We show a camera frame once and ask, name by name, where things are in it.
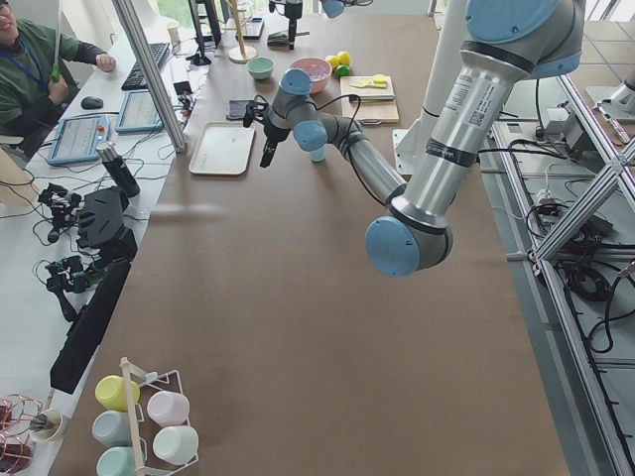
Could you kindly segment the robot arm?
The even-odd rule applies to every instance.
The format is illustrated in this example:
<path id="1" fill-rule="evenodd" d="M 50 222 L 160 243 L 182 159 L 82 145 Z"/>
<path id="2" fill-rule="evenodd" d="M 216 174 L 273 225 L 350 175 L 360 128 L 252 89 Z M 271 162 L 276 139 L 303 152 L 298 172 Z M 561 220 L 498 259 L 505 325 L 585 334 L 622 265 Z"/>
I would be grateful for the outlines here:
<path id="1" fill-rule="evenodd" d="M 461 69 L 410 179 L 388 164 L 354 119 L 320 112 L 310 98 L 309 76 L 297 68 L 284 73 L 263 111 L 260 165 L 269 167 L 289 136 L 306 152 L 334 145 L 387 208 L 365 233 L 373 266 L 391 277 L 433 267 L 452 246 L 446 211 L 514 85 L 577 68 L 584 9 L 582 1 L 466 2 Z"/>

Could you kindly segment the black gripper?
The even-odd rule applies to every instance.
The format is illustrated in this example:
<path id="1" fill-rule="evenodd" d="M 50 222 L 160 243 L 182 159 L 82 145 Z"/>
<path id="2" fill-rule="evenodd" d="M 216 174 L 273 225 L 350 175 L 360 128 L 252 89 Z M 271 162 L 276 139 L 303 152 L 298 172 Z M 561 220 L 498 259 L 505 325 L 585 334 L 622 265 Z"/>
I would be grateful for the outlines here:
<path id="1" fill-rule="evenodd" d="M 268 168 L 272 164 L 278 144 L 288 139 L 290 130 L 278 127 L 272 123 L 265 123 L 263 130 L 266 135 L 266 143 L 263 147 L 259 166 Z"/>

